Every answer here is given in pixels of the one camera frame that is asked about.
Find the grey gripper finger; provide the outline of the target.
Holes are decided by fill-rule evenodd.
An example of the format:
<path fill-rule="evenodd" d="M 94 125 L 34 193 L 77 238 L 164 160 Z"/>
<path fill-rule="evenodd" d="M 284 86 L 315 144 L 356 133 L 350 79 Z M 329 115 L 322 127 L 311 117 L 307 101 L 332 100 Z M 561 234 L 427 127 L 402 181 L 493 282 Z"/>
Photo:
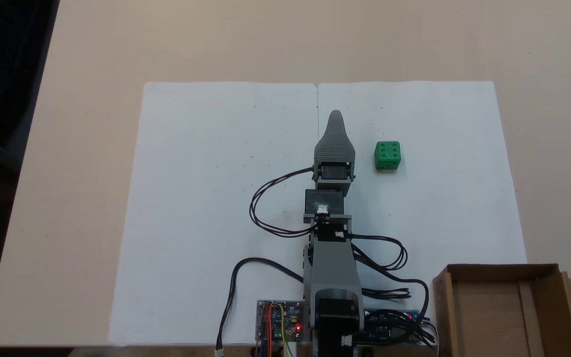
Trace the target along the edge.
<path fill-rule="evenodd" d="M 324 135 L 314 150 L 315 163 L 354 163 L 355 148 L 347 136 L 342 113 L 331 111 Z"/>

